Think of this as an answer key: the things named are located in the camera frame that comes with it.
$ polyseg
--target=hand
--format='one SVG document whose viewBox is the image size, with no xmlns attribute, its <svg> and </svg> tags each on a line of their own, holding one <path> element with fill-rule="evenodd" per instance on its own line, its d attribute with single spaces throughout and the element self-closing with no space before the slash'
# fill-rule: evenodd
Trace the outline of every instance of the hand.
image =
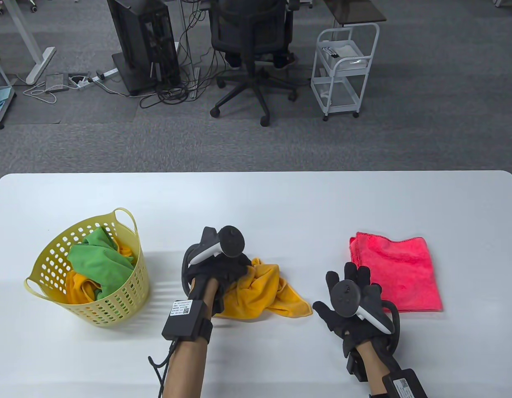
<svg viewBox="0 0 512 398">
<path fill-rule="evenodd" d="M 367 299 L 371 307 L 376 308 L 379 306 L 378 309 L 382 311 L 381 286 L 379 284 L 370 284 L 370 269 L 368 267 L 359 267 L 357 269 L 354 263 L 346 263 L 345 279 L 354 281 L 361 290 L 362 298 Z M 338 273 L 334 271 L 326 273 L 326 283 L 328 284 L 328 290 L 331 292 L 333 287 L 339 283 Z M 360 320 L 357 315 L 350 318 L 340 316 L 321 301 L 313 303 L 313 309 L 326 322 L 330 331 L 343 339 L 342 350 L 346 358 L 357 345 L 365 341 L 376 337 L 390 337 L 390 335 L 381 332 L 367 320 Z"/>
<path fill-rule="evenodd" d="M 221 299 L 228 288 L 248 272 L 248 265 L 251 262 L 247 256 L 241 254 L 238 257 L 230 258 L 224 254 L 217 257 L 211 256 L 199 264 L 191 265 L 184 273 L 184 279 L 215 279 L 218 282 L 216 300 Z"/>
</svg>

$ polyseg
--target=pink towel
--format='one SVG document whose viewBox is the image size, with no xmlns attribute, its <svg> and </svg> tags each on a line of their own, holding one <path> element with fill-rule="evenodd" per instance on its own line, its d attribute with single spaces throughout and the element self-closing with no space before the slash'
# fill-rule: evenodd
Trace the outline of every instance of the pink towel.
<svg viewBox="0 0 512 398">
<path fill-rule="evenodd" d="M 351 259 L 370 268 L 372 282 L 383 288 L 381 298 L 399 311 L 442 311 L 425 239 L 393 242 L 385 237 L 357 233 L 350 239 Z"/>
</svg>

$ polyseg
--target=yellow towel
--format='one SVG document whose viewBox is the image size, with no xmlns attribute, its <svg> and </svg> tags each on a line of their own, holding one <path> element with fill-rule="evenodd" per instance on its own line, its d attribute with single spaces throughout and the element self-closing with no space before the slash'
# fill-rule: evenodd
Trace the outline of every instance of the yellow towel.
<svg viewBox="0 0 512 398">
<path fill-rule="evenodd" d="M 269 310 L 288 318 L 309 316 L 313 313 L 297 292 L 280 277 L 277 264 L 252 260 L 248 273 L 224 295 L 224 312 L 216 316 L 235 320 L 253 320 Z"/>
<path fill-rule="evenodd" d="M 101 286 L 73 269 L 66 275 L 66 298 L 70 304 L 87 304 L 95 301 L 95 290 Z"/>
<path fill-rule="evenodd" d="M 125 246 L 123 243 L 120 243 L 118 239 L 112 237 L 112 240 L 118 247 L 118 252 L 124 257 L 132 257 L 132 250 L 129 246 Z"/>
</svg>

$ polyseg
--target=black computer case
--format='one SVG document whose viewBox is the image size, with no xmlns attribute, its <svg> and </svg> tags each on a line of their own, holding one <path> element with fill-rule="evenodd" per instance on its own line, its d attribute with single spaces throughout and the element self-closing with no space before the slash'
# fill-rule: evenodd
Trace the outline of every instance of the black computer case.
<svg viewBox="0 0 512 398">
<path fill-rule="evenodd" d="M 180 84 L 169 10 L 161 0 L 107 0 L 122 52 L 112 55 L 132 95 Z"/>
</svg>

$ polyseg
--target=gray carpet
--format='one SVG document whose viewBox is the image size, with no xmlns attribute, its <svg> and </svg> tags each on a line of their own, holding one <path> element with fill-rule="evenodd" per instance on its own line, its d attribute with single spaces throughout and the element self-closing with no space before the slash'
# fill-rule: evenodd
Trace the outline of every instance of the gray carpet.
<svg viewBox="0 0 512 398">
<path fill-rule="evenodd" d="M 512 8 L 491 0 L 374 0 L 381 24 L 362 115 L 322 121 L 309 87 L 297 102 L 266 93 L 271 126 L 249 92 L 212 119 L 214 84 L 178 106 L 142 110 L 98 87 L 57 93 L 48 105 L 21 94 L 0 131 L 0 177 L 12 172 L 504 169 L 512 173 Z M 111 68 L 119 42 L 106 2 L 19 0 L 41 46 L 56 46 L 47 72 Z M 175 34 L 178 13 L 170 5 Z M 295 76 L 310 76 L 314 43 L 332 24 L 321 0 L 295 14 Z M 194 59 L 210 46 L 208 21 L 190 31 Z M 0 17 L 7 73 L 32 66 L 10 17 Z M 203 67 L 210 63 L 204 57 Z M 123 91 L 122 83 L 110 87 Z"/>
</svg>

